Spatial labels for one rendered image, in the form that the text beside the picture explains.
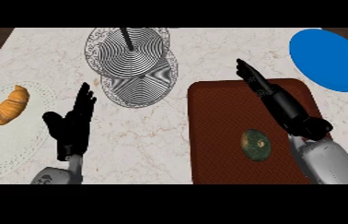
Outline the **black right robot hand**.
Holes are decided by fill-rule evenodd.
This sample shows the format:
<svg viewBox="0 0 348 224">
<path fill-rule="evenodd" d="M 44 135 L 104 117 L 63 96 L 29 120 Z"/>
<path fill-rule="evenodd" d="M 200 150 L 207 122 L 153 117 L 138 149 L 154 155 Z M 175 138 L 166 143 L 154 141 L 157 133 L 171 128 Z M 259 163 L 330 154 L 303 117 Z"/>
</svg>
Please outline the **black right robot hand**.
<svg viewBox="0 0 348 224">
<path fill-rule="evenodd" d="M 306 113 L 305 107 L 289 92 L 277 84 L 269 83 L 241 59 L 235 59 L 235 74 L 259 97 L 272 119 L 287 133 L 314 141 L 321 140 L 333 130 L 333 125 Z"/>
</svg>

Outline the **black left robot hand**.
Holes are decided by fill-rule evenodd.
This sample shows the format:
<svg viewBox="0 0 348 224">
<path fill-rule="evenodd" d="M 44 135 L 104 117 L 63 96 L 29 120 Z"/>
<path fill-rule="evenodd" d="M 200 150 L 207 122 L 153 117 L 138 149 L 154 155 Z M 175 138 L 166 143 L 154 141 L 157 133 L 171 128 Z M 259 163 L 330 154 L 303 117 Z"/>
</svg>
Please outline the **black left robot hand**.
<svg viewBox="0 0 348 224">
<path fill-rule="evenodd" d="M 81 156 L 88 147 L 89 122 L 94 113 L 95 96 L 87 83 L 81 84 L 72 110 L 60 116 L 56 112 L 42 114 L 48 134 L 57 141 L 57 160 Z"/>
</svg>

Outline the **green round squash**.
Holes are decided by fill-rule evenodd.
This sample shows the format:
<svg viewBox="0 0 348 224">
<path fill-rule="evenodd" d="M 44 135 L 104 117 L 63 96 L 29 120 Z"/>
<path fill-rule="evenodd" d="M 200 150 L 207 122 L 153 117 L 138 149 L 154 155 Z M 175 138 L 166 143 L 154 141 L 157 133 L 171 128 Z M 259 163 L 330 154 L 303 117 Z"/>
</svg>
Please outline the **green round squash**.
<svg viewBox="0 0 348 224">
<path fill-rule="evenodd" d="M 263 161 L 269 157 L 271 142 L 265 134 L 249 129 L 243 132 L 240 137 L 241 152 L 252 161 Z"/>
</svg>

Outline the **brown woven tray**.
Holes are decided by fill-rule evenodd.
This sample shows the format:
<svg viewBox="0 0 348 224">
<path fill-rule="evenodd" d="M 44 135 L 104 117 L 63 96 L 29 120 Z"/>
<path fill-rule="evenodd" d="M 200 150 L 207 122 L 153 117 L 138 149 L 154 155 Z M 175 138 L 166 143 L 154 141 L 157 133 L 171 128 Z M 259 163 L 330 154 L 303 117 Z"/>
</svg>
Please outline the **brown woven tray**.
<svg viewBox="0 0 348 224">
<path fill-rule="evenodd" d="M 187 90 L 191 181 L 194 184 L 309 184 L 291 158 L 287 132 L 240 80 L 200 81 Z M 255 129 L 269 139 L 269 157 L 250 160 L 241 134 Z"/>
</svg>

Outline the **golden croissant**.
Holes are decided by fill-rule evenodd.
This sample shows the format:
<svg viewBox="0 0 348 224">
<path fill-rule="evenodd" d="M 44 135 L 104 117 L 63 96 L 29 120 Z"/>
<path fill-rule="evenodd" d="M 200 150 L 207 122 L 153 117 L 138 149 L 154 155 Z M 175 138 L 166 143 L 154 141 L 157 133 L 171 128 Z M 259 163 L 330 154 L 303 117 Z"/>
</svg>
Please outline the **golden croissant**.
<svg viewBox="0 0 348 224">
<path fill-rule="evenodd" d="M 29 100 L 26 89 L 16 85 L 8 97 L 0 102 L 0 125 L 7 124 L 23 112 Z"/>
</svg>

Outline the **blue round plate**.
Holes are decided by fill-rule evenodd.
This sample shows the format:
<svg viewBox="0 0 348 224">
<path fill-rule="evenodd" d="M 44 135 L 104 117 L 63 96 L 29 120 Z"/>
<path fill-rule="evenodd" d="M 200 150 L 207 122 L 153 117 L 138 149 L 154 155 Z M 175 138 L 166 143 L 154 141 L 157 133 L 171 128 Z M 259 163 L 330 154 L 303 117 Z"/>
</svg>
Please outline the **blue round plate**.
<svg viewBox="0 0 348 224">
<path fill-rule="evenodd" d="M 321 87 L 348 92 L 348 40 L 322 29 L 303 29 L 289 41 L 289 55 L 306 78 Z"/>
</svg>

